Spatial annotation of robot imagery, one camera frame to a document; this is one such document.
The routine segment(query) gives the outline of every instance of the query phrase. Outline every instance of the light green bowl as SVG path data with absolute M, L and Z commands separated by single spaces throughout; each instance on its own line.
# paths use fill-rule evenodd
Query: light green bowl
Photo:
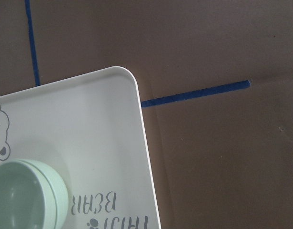
M 13 160 L 0 165 L 0 229 L 54 229 L 56 204 L 46 177 Z
M 49 182 L 56 202 L 56 224 L 55 229 L 62 228 L 62 225 L 65 222 L 67 212 L 68 212 L 68 192 L 65 186 L 64 181 L 60 177 L 60 175 L 49 165 L 35 160 L 28 159 L 18 159 L 22 162 L 28 163 L 31 166 L 34 166 L 38 169 Z

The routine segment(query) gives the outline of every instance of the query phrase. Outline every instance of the mint green bowl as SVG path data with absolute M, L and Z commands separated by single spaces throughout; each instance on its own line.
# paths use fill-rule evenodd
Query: mint green bowl
M 46 177 L 19 160 L 0 165 L 0 229 L 54 229 L 56 203 Z
M 38 169 L 47 179 L 48 183 L 50 184 L 56 203 L 56 223 L 55 229 L 62 228 L 67 212 L 68 212 L 68 205 L 69 205 L 69 198 L 68 192 L 65 186 L 64 181 L 60 177 L 60 175 L 49 165 L 35 160 L 28 160 L 28 159 L 18 159 L 24 163 L 28 163 L 31 166 L 34 166 Z

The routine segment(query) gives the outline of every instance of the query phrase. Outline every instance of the paw print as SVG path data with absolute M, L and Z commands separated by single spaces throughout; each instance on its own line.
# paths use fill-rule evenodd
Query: paw print
M 97 226 L 99 225 L 99 222 L 96 219 L 90 219 L 89 223 L 87 223 L 87 226 L 89 229 L 98 229 Z
M 7 143 L 9 125 L 9 117 L 0 106 L 0 161 L 5 161 L 10 156 L 11 149 Z

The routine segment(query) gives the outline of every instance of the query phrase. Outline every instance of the bear drawing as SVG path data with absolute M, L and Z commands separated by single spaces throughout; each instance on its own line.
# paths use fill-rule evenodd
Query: bear drawing
M 5 161 L 10 156 L 10 146 L 7 143 L 8 128 L 10 125 L 8 115 L 1 110 L 0 106 L 0 160 Z

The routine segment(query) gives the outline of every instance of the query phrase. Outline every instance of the blue line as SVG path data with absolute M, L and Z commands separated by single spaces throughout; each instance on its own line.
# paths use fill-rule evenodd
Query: blue line
M 31 57 L 32 57 L 32 64 L 33 64 L 35 86 L 39 86 L 40 85 L 40 75 L 38 72 L 38 65 L 37 65 L 37 56 L 36 56 L 36 49 L 35 49 L 35 42 L 34 42 L 30 0 L 25 0 L 24 2 L 26 5 L 26 14 L 28 17 L 30 50 L 31 50 Z
M 187 99 L 193 99 L 193 98 L 198 98 L 198 97 L 203 97 L 203 96 L 208 96 L 213 94 L 236 91 L 236 90 L 248 88 L 250 87 L 250 85 L 251 85 L 250 81 L 245 80 L 241 82 L 230 83 L 230 84 L 225 84 L 225 85 L 216 86 L 216 87 L 210 87 L 210 88 L 201 89 L 197 91 L 185 92 L 185 93 L 170 95 L 167 97 L 162 97 L 157 99 L 150 99 L 150 100 L 141 102 L 141 107 L 157 106 L 161 104 L 168 104 L 172 102 L 178 102 L 178 101 L 183 101 Z

